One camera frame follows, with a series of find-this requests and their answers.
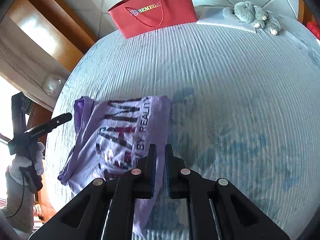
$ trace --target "red object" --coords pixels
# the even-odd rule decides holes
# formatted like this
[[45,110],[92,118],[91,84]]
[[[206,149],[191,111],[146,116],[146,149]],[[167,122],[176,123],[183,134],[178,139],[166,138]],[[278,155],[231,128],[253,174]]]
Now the red object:
[[123,0],[108,12],[127,39],[155,29],[197,21],[192,0]]
[[318,26],[316,23],[308,22],[308,23],[307,23],[307,29],[308,29],[309,31],[311,31],[312,34],[313,34],[314,36],[316,36],[316,38],[317,38],[318,40],[320,40],[320,28],[319,28],[319,26]]

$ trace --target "bed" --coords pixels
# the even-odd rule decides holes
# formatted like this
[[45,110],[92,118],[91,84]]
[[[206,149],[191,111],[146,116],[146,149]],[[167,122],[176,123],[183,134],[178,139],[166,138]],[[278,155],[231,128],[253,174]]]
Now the bed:
[[[168,143],[203,177],[225,177],[297,239],[320,204],[320,46],[280,16],[280,35],[185,24],[99,40],[63,88],[53,117],[95,100],[172,98]],[[57,180],[75,142],[73,120],[48,135],[46,179],[58,211],[73,197]],[[185,200],[162,189],[146,239],[188,239]]]

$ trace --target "plush bunny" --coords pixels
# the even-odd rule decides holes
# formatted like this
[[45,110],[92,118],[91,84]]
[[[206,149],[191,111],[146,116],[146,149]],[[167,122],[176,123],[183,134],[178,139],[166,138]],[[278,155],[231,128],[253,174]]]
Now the plush bunny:
[[252,2],[237,3],[233,14],[243,22],[252,23],[255,28],[267,28],[272,35],[277,35],[281,30],[280,23],[272,12],[253,5]]

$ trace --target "metal screw head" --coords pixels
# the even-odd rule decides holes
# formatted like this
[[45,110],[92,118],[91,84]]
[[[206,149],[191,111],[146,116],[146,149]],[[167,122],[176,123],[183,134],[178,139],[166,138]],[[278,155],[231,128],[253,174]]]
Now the metal screw head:
[[183,175],[189,175],[191,173],[191,171],[189,169],[182,169],[180,172]]
[[226,186],[226,185],[228,185],[228,181],[227,181],[226,179],[224,179],[224,178],[219,179],[218,182],[219,182],[219,184],[220,184],[221,186]]
[[103,184],[103,179],[97,178],[93,181],[93,185],[100,186]]
[[139,175],[139,174],[141,173],[141,170],[140,170],[140,169],[133,169],[133,170],[131,171],[131,173],[132,173],[133,175]]

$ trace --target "white glove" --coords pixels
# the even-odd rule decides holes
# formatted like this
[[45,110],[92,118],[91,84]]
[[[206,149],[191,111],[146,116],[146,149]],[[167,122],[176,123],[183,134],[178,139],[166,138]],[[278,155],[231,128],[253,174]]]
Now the white glove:
[[[37,175],[42,175],[44,173],[44,167],[42,163],[43,159],[43,151],[44,151],[44,145],[41,142],[38,142],[36,144],[33,144],[29,147],[31,151],[37,151],[36,152],[36,161],[35,161],[35,170],[37,172]],[[22,157],[19,155],[16,155],[15,158],[12,160],[12,164],[9,166],[9,173],[11,177],[20,185],[23,185],[22,181],[22,173],[20,171],[20,167],[27,168],[32,165],[32,161],[28,160],[26,157]],[[26,179],[24,178],[24,185],[28,186],[29,184],[26,182]]]

